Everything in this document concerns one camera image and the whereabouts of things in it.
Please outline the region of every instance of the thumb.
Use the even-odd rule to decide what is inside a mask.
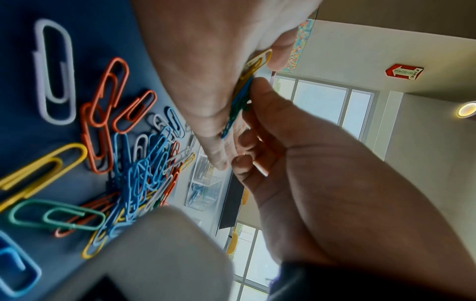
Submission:
[[[327,123],[281,97],[262,77],[251,83],[250,99],[261,125],[286,148],[312,144],[318,138],[320,123]]]

